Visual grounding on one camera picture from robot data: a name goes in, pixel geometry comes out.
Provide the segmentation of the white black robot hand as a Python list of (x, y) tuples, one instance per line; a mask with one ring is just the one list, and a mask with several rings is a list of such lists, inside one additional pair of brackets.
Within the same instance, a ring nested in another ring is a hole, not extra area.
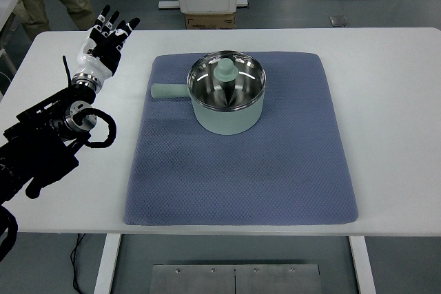
[(88, 30), (77, 56), (73, 85), (84, 85), (97, 94), (116, 73), (123, 46), (140, 23), (137, 17), (117, 21), (119, 15), (119, 11), (110, 14), (110, 6), (105, 6)]

